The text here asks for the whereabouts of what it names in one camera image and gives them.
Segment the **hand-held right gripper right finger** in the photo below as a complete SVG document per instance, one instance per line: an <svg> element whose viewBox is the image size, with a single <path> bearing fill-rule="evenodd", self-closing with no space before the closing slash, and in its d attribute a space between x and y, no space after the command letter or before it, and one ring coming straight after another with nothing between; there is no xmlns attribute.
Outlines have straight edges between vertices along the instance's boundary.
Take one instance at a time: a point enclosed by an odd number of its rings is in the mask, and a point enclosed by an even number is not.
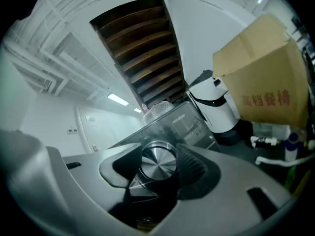
<svg viewBox="0 0 315 236"><path fill-rule="evenodd" d="M218 183L200 198L179 199L150 232L152 236L263 236L281 222L296 199L261 169L244 160L212 150L179 145L187 153L218 166Z"/></svg>

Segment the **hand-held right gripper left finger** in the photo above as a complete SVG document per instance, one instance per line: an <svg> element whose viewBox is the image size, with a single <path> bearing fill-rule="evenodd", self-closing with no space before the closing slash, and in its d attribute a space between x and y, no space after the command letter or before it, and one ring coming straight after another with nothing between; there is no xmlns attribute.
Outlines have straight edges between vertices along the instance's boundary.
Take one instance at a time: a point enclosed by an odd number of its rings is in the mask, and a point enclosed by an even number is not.
<svg viewBox="0 0 315 236"><path fill-rule="evenodd" d="M141 163L140 144L66 157L54 147L47 150L78 236L143 235L129 201L129 186Z"/></svg>

